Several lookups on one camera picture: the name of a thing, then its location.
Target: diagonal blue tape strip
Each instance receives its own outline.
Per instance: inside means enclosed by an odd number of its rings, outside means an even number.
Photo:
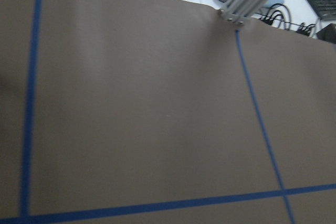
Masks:
[[[28,77],[26,87],[26,108],[24,121],[23,136],[23,154],[22,154],[22,174],[20,189],[20,207],[19,215],[23,218],[23,223],[29,215],[29,184],[30,184],[30,158],[31,145],[33,140],[33,117],[34,117],[34,98],[35,98],[35,82],[36,82],[36,63],[38,50],[38,33],[40,23],[40,11],[42,0],[35,0],[33,26],[31,31]]]
[[[139,214],[142,212],[154,212],[154,211],[180,209],[188,207],[225,204],[230,202],[239,202],[247,200],[258,200],[265,198],[281,197],[284,195],[307,194],[325,190],[336,190],[336,184],[300,187],[300,188],[277,190],[277,191],[264,191],[260,193],[244,194],[244,195],[231,195],[231,196],[203,198],[203,199],[180,200],[180,201],[145,204],[145,205],[30,216],[28,220],[29,223],[32,224],[48,224],[48,223],[57,223],[65,221],[87,220],[87,219],[97,219],[97,218],[113,217],[120,215]],[[18,221],[20,221],[19,218],[9,218],[0,220],[0,223],[17,224],[19,223]]]
[[[278,165],[277,165],[274,153],[273,153],[273,149],[272,149],[272,146],[271,146],[271,143],[270,143],[267,131],[266,131],[266,127],[265,127],[265,124],[264,124],[264,121],[263,121],[263,117],[261,116],[258,101],[257,101],[256,95],[255,95],[255,92],[254,92],[254,89],[253,89],[253,85],[252,85],[252,82],[251,82],[251,79],[250,79],[250,76],[249,76],[249,73],[248,73],[248,70],[247,70],[247,66],[246,66],[246,63],[245,63],[245,60],[244,60],[244,55],[243,55],[243,51],[241,49],[241,44],[240,44],[239,30],[236,30],[236,43],[237,43],[237,48],[238,48],[238,53],[239,53],[239,58],[240,58],[240,61],[241,61],[241,65],[243,67],[243,71],[244,71],[244,74],[245,74],[245,79],[246,79],[246,82],[247,82],[247,85],[248,85],[248,89],[249,89],[249,92],[250,92],[250,95],[251,95],[251,98],[252,98],[252,101],[253,101],[253,105],[254,105],[257,117],[258,117],[258,121],[259,121],[259,125],[260,125],[261,131],[262,131],[262,135],[264,137],[266,147],[267,147],[269,156],[270,156],[271,161],[272,161],[273,169],[274,169],[275,174],[277,176],[277,180],[278,180],[278,184],[279,184],[280,189],[284,190],[285,187],[283,185],[283,182],[282,182],[282,179],[281,179],[281,176],[280,176],[280,171],[279,171],[279,168],[278,168]],[[290,222],[292,224],[295,224],[293,212],[292,212],[292,209],[290,207],[290,203],[289,203],[286,195],[283,196],[283,200],[284,200],[285,205],[286,205],[286,209],[287,209],[287,212],[288,212]]]

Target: keyboard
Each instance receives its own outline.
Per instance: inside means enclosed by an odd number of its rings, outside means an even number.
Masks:
[[[307,0],[320,19],[336,19],[336,0]]]

